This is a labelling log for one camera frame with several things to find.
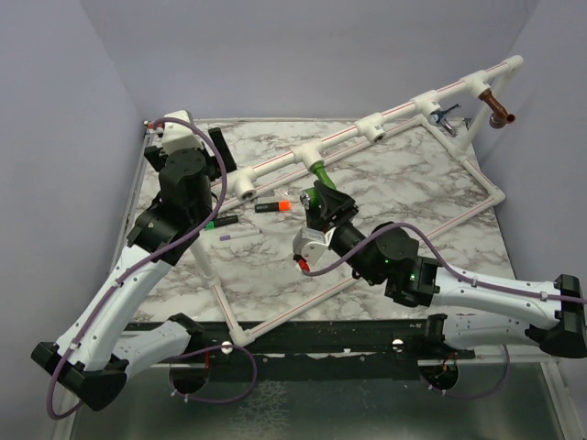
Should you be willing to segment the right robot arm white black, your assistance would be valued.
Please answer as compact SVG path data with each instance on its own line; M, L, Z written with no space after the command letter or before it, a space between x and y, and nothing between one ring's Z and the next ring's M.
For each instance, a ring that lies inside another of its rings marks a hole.
M326 239L339 259L324 269L310 270L314 259L295 252L303 274L325 275L348 264L355 279L384 285L384 294L405 307L454 306L478 311L476 316L445 317L424 332L421 347L431 358L452 349L477 345L522 344L559 358L586 356L586 300L579 280L561 274L555 280L510 280L451 265L435 247L432 257L419 253L425 234L406 222L378 225L364 236L352 223L355 200L321 181L300 200L310 231Z

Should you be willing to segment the green water faucet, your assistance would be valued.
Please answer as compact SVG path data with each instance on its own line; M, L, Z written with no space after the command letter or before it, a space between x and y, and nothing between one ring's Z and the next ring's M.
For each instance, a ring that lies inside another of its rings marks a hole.
M315 181L313 186L303 190L300 193L300 202L306 211L309 211L314 208L318 208L321 204L321 196L319 193L319 189L322 187L327 187L330 189L335 189L336 185L332 182L330 177L327 174L326 164L324 161L320 160L313 164L310 167L310 172L315 176Z

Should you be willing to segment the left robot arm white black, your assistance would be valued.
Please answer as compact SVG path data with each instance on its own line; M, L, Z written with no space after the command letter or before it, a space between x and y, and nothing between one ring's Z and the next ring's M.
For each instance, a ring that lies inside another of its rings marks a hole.
M151 290L196 244L218 214L225 195L213 197L211 183L227 181L237 165L222 131L203 133L190 123L165 117L160 147L145 158L158 172L160 190L136 220L103 286L72 326L54 342L40 342L32 360L51 375L46 406L50 417L56 386L97 412L108 406L137 373L168 358L189 362L202 353L202 327L178 313L126 342L120 336Z

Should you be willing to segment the white pvc pipe frame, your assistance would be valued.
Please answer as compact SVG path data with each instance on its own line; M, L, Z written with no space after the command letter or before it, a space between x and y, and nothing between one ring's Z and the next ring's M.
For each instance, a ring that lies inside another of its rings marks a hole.
M440 100L463 91L478 99L481 92L491 89L499 101L504 88L516 75L523 62L521 56L515 55L491 68L468 74L438 90L421 93L394 108L364 116L337 133L322 138L312 138L262 163L230 172L227 175L227 192L230 198L222 203L221 209L226 211L250 201L258 196L262 188L290 183L306 174L311 174L310 167L320 160L326 165L335 163L371 145L380 144L387 137L421 126L443 145L449 155L488 194L482 203L433 230L430 237L438 237L475 215L500 204L505 200L505 194L466 156L468 146L480 131L483 121L489 120L491 109L483 103L480 112L473 119L471 129L458 144L452 143L441 133L438 126L431 124L429 116L440 108Z

